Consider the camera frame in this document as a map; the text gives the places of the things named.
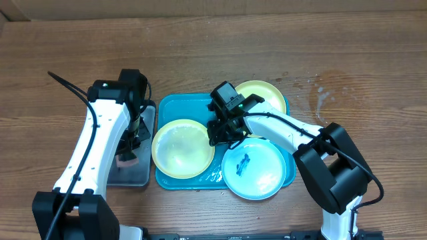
wooden table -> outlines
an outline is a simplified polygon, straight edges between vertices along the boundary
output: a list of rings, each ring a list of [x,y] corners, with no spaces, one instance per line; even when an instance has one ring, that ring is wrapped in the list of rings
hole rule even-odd
[[[291,114],[343,125],[386,190],[358,226],[387,239],[427,234],[427,12],[325,13],[6,23],[0,38],[0,238],[39,239],[31,212],[79,137],[85,107],[50,70],[86,88],[140,69],[158,104],[222,81],[275,85]],[[364,200],[378,190],[371,183]],[[319,229],[301,177],[271,199],[228,190],[109,189],[125,225],[152,233],[285,233]]]

gray metal plate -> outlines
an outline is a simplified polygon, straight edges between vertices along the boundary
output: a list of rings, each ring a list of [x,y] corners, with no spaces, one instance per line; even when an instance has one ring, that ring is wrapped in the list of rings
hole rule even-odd
[[[151,163],[151,143],[153,142],[153,130],[155,120],[155,107],[148,106],[141,113],[144,123],[151,135],[149,139],[141,142],[141,145],[133,150],[138,156],[139,162],[131,167],[117,167],[115,159],[109,170],[107,186],[143,187],[148,183]]]

pale yellow plate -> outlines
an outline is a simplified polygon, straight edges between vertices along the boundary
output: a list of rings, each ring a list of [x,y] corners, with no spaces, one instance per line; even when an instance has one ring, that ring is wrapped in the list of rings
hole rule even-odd
[[[265,82],[252,80],[244,82],[236,87],[236,91],[242,94],[245,98],[249,97],[252,93],[264,98],[275,109],[286,114],[286,102],[279,89],[273,85]],[[249,135],[249,137],[260,137],[257,135]]]
[[[207,129],[188,119],[164,125],[154,136],[151,154],[157,168],[176,179],[188,179],[205,171],[215,154]]]

metal base plate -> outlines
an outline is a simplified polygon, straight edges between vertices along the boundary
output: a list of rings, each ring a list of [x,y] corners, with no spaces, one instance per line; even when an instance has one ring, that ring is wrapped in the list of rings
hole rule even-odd
[[[151,234],[149,240],[324,240],[320,231],[292,231],[286,234],[192,235]],[[356,240],[384,240],[381,231],[359,230]]]
[[[151,102],[147,109],[141,113],[143,121],[151,135],[149,139],[133,150],[139,161],[131,167],[117,167],[115,159],[109,170],[107,186],[143,187],[148,183],[151,163],[151,143],[155,121],[155,104]]]

black wire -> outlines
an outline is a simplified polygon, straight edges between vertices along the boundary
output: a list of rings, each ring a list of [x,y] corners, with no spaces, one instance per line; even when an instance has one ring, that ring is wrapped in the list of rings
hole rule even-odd
[[[245,135],[243,136],[243,138],[242,139],[240,139],[240,141],[238,142],[238,143],[236,143],[233,147],[232,147],[232,142],[230,141],[229,143],[228,143],[228,149],[230,149],[230,150],[233,150],[233,149],[235,149],[236,147],[238,147],[240,144],[242,144],[243,143],[243,141],[245,141],[245,139],[247,139],[248,138],[248,135],[249,135],[249,133],[248,132],[246,132],[245,133]]]
[[[278,119],[284,123],[286,123],[287,125],[291,126],[292,128],[294,128],[296,131],[299,131],[301,134],[307,136],[307,137],[311,137],[312,139],[318,141],[319,143],[321,143],[323,146],[329,148],[330,150],[336,152],[338,155],[340,155],[341,157],[346,158],[347,160],[351,161],[352,163],[354,163],[356,166],[358,166],[361,170],[363,170],[363,172],[365,172],[370,178],[372,178],[372,180],[374,180],[374,182],[377,184],[379,190],[380,190],[380,195],[370,201],[364,202],[364,203],[359,203],[356,206],[354,206],[352,208],[352,216],[350,219],[350,238],[353,239],[353,226],[354,226],[354,217],[355,214],[357,213],[357,210],[361,207],[365,207],[365,206],[369,206],[372,204],[375,204],[379,201],[382,200],[382,198],[384,197],[384,188],[380,182],[380,180],[378,180],[378,178],[371,173],[370,171],[368,171],[366,168],[364,168],[359,162],[357,162],[356,160],[354,160],[353,158],[351,158],[349,155],[343,153],[341,150],[337,149],[336,147],[334,147],[332,144],[328,143],[327,141],[312,135],[311,133],[308,133],[306,130],[294,125],[293,123],[291,123],[290,121],[284,119],[283,117],[274,115],[272,113],[245,113],[243,116],[239,116],[239,117],[234,117],[233,119],[230,119],[229,121],[225,122],[223,125],[221,125],[220,127],[218,127],[218,130],[216,132],[216,134],[214,136],[218,136],[218,133],[221,129],[223,129],[225,126],[227,126],[230,123],[233,123],[235,120],[237,119],[243,119],[244,117],[249,117],[249,116],[265,116],[265,117],[273,117],[275,119]]]
[[[149,100],[151,99],[151,84],[149,84],[148,81],[147,81],[147,85],[148,85],[148,91],[149,91],[148,100],[145,102],[144,106],[141,108],[141,113],[143,113],[147,109],[149,105]]]
[[[79,91],[81,94],[83,94],[83,95],[85,95],[87,97],[87,93],[85,91],[81,90],[78,86],[76,86],[76,85],[68,82],[67,80],[63,79],[62,77],[60,77],[60,76],[58,76],[58,75],[56,75],[56,74],[54,74],[54,73],[52,73],[50,71],[48,71],[47,74],[49,74],[49,76],[51,76],[52,78],[54,78],[54,80],[58,81],[60,84],[62,84],[62,85],[64,85],[64,84],[69,85],[69,86],[71,86],[72,88],[74,88],[75,90]]]
[[[66,87],[68,90],[70,90],[72,93],[74,93],[76,96],[78,96],[86,104],[87,108],[90,110],[90,112],[92,114],[93,127],[92,127],[91,138],[89,140],[89,143],[87,144],[86,151],[83,154],[83,157],[81,158],[79,167],[77,168],[77,171],[75,172],[75,174],[73,176],[73,180],[71,180],[71,184],[68,187],[68,190],[67,190],[66,194],[64,195],[64,198],[62,199],[62,202],[59,205],[58,210],[57,210],[57,212],[56,212],[56,214],[55,214],[55,216],[54,216],[54,218],[53,218],[53,220],[51,222],[51,225],[49,227],[49,230],[47,231],[45,240],[49,240],[50,239],[50,237],[52,235],[52,232],[53,232],[53,230],[54,230],[54,228],[55,228],[55,226],[56,226],[56,224],[57,224],[57,222],[58,222],[58,220],[59,220],[59,218],[60,218],[60,216],[62,214],[62,210],[63,210],[65,204],[67,204],[67,200],[68,200],[68,198],[69,198],[69,196],[71,194],[71,191],[73,190],[75,184],[79,180],[79,176],[80,176],[81,170],[83,169],[83,166],[85,165],[87,156],[89,155],[90,149],[91,149],[91,147],[93,145],[93,141],[95,140],[96,129],[97,129],[97,126],[98,126],[98,122],[97,122],[97,119],[96,119],[95,110],[93,110],[93,107],[90,105],[90,103],[82,95],[80,95],[77,92],[77,91],[79,91],[78,87],[74,86],[70,82],[62,79],[61,77],[57,76],[56,74],[54,74],[52,72],[47,72],[47,74],[49,74],[49,76],[51,76],[52,78],[54,78],[54,80],[56,80],[57,82],[59,82],[60,84],[62,84],[64,87]]]

